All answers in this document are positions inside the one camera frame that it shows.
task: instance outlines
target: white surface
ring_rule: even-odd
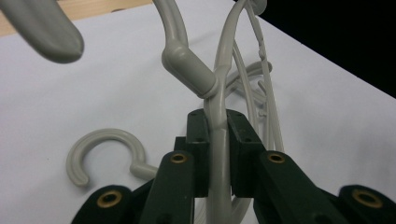
[[[191,49],[213,67],[232,2],[178,1]],[[396,101],[261,20],[285,150],[321,188],[362,184],[396,200]],[[95,190],[135,189],[130,152],[108,142],[86,157],[87,189],[67,178],[68,150],[84,134],[134,134],[158,166],[185,134],[202,101],[162,67],[163,27],[154,5],[77,21],[82,59],[56,64],[17,35],[0,38],[0,222],[69,223]],[[245,64],[259,60],[243,14],[237,30]],[[239,96],[228,107],[246,113]],[[253,214],[244,223],[252,223]]]

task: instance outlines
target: hanger hook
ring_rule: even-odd
[[[85,155],[94,147],[108,141],[122,142],[132,151],[132,164],[130,172],[143,179],[152,179],[157,173],[157,168],[146,164],[145,150],[140,141],[130,133],[119,129],[102,129],[80,138],[70,149],[66,160],[66,171],[69,179],[79,187],[85,187],[90,182],[89,176],[82,168]]]

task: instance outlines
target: gray plastic hook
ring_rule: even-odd
[[[80,187],[88,185],[90,178],[82,165],[84,156],[91,149],[107,140],[122,142],[131,149],[133,159],[130,171],[133,175],[147,180],[155,177],[157,168],[146,164],[145,150],[135,136],[119,129],[102,129],[83,136],[70,149],[66,161],[66,171],[75,185]]]
[[[82,36],[55,0],[1,0],[0,9],[43,57],[56,63],[71,63],[81,57]]]

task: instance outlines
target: brass grommet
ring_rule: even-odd
[[[96,201],[97,205],[101,208],[109,208],[121,201],[122,194],[117,190],[110,190],[102,194]]]
[[[277,153],[271,153],[267,156],[268,160],[274,163],[283,163],[285,162],[285,158]]]
[[[381,199],[379,199],[372,192],[365,189],[354,189],[352,191],[352,197],[361,204],[364,204],[368,207],[372,208],[381,208],[383,203]]]
[[[172,163],[183,163],[187,160],[187,157],[181,153],[177,153],[171,157]]]

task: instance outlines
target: gray plastic rod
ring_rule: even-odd
[[[189,49],[180,11],[174,0],[154,0],[165,30],[163,67],[200,98],[213,95],[218,81],[213,72]]]
[[[218,80],[188,47],[177,40],[166,43],[163,67],[200,98],[214,94]]]
[[[66,171],[75,185],[80,187],[88,185],[90,178],[83,169],[83,159],[91,149],[108,140],[122,142],[131,149],[133,158],[130,171],[133,175],[147,180],[155,177],[157,168],[146,164],[145,149],[135,136],[123,130],[103,129],[83,136],[70,149],[66,160]]]
[[[0,9],[39,54],[56,63],[78,60],[84,41],[55,0],[0,0]]]

